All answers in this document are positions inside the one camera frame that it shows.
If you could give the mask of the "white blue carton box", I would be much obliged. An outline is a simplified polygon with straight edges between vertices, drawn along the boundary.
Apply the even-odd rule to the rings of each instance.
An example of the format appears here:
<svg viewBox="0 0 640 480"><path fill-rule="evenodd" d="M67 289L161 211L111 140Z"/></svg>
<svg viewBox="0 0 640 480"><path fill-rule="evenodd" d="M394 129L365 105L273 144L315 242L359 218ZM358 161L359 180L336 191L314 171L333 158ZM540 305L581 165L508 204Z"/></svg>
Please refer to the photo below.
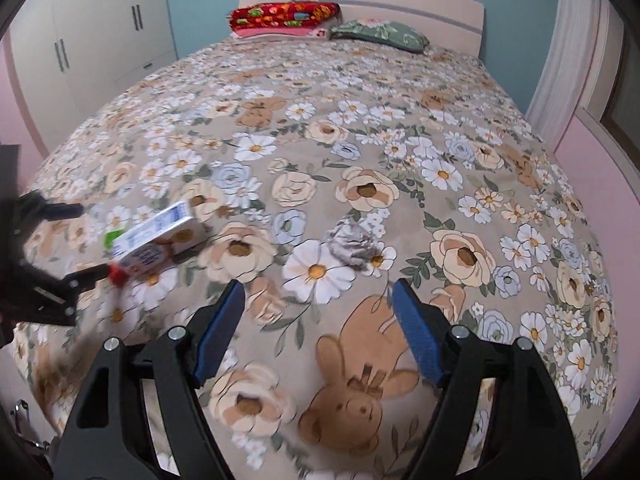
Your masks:
<svg viewBox="0 0 640 480"><path fill-rule="evenodd" d="M206 237L204 224L189 203L180 200L116 237L111 266L136 278L203 243Z"/></svg>

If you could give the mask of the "white curtain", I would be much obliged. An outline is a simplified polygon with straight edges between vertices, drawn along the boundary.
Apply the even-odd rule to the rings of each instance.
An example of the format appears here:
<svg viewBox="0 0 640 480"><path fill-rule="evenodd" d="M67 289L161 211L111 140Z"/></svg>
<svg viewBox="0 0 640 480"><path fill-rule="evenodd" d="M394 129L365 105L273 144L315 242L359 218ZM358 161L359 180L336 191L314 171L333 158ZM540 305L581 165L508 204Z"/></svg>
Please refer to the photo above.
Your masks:
<svg viewBox="0 0 640 480"><path fill-rule="evenodd" d="M544 68L526 119L552 151L576 108L596 50L601 0L558 0Z"/></svg>

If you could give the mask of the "green floral pillow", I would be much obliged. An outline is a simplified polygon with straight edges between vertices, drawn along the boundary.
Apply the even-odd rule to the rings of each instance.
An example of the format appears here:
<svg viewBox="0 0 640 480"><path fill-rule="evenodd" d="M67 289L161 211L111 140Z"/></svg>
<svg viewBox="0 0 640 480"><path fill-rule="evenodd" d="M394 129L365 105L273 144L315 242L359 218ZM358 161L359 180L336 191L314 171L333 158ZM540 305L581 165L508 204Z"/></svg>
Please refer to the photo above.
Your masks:
<svg viewBox="0 0 640 480"><path fill-rule="evenodd" d="M358 18L336 25L331 28L330 38L373 42L410 53L422 53L431 43L409 25L377 18Z"/></svg>

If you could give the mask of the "beige wooden headboard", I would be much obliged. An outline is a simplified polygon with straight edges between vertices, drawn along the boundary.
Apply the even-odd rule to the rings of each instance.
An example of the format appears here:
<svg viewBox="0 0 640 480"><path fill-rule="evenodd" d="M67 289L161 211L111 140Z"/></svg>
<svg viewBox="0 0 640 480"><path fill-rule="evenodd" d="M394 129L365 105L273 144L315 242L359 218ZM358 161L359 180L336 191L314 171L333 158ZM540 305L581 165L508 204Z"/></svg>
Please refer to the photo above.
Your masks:
<svg viewBox="0 0 640 480"><path fill-rule="evenodd" d="M239 0L240 6L286 0ZM480 55L484 6L474 0L319 0L341 6L345 21L374 18L404 23L422 32L431 44Z"/></svg>

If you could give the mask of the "grey paper ball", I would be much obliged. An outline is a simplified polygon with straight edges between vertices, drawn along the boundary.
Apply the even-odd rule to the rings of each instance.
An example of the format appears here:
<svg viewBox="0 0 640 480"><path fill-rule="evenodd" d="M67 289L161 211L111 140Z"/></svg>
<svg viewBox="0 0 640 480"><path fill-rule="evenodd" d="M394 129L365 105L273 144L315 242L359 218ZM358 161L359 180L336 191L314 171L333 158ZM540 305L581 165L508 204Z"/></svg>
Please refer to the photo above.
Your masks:
<svg viewBox="0 0 640 480"><path fill-rule="evenodd" d="M363 268L376 255L374 237L355 220L347 217L326 233L326 246L334 258L345 266Z"/></svg>

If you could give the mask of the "white wardrobe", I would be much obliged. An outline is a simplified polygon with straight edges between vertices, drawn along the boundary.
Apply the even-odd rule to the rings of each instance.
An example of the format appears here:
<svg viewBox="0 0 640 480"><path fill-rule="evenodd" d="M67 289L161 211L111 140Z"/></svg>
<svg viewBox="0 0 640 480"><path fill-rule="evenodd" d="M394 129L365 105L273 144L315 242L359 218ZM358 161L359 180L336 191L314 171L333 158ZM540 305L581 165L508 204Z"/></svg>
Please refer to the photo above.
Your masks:
<svg viewBox="0 0 640 480"><path fill-rule="evenodd" d="M9 35L26 117L47 152L177 58L167 0L26 0Z"/></svg>

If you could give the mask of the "floral bed cover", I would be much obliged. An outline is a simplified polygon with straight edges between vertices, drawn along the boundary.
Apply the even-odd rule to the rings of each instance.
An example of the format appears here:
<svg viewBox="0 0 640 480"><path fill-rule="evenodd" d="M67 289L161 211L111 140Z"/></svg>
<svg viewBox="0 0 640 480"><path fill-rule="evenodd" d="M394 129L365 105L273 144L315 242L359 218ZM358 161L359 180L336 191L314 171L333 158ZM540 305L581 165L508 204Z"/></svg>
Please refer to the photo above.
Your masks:
<svg viewBox="0 0 640 480"><path fill-rule="evenodd" d="M34 188L85 208L26 243L55 274L105 260L108 234L180 200L209 232L122 292L85 292L74 327L18 329L14 359L56 429L106 338L189 322L235 280L242 321L198 393L234 474L397 479L437 401L386 300L403 279L480 338L530 339L582 470L596 461L617 351L600 247L566 173L477 58L224 41L104 105ZM347 217L376 241L361 269L326 246Z"/></svg>

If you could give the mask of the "pink folded blanket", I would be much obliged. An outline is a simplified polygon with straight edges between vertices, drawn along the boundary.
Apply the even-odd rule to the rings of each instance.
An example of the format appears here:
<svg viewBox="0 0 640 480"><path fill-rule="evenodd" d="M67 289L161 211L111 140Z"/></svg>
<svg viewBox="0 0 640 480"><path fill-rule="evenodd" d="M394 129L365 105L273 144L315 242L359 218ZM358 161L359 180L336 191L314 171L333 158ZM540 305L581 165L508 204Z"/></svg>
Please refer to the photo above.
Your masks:
<svg viewBox="0 0 640 480"><path fill-rule="evenodd" d="M230 38L236 41L280 40L280 39L311 39L328 40L331 29L326 26L318 27L273 27L248 28L232 32Z"/></svg>

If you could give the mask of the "red patterned pillow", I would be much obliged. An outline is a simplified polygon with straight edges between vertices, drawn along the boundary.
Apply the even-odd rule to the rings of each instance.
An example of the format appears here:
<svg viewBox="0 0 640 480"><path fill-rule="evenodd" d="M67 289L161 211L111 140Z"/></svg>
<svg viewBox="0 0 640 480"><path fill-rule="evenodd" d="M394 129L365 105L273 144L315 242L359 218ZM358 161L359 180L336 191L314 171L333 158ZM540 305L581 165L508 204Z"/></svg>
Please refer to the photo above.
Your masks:
<svg viewBox="0 0 640 480"><path fill-rule="evenodd" d="M263 2L233 10L228 22L232 32L258 28L316 28L340 14L341 7L335 2Z"/></svg>

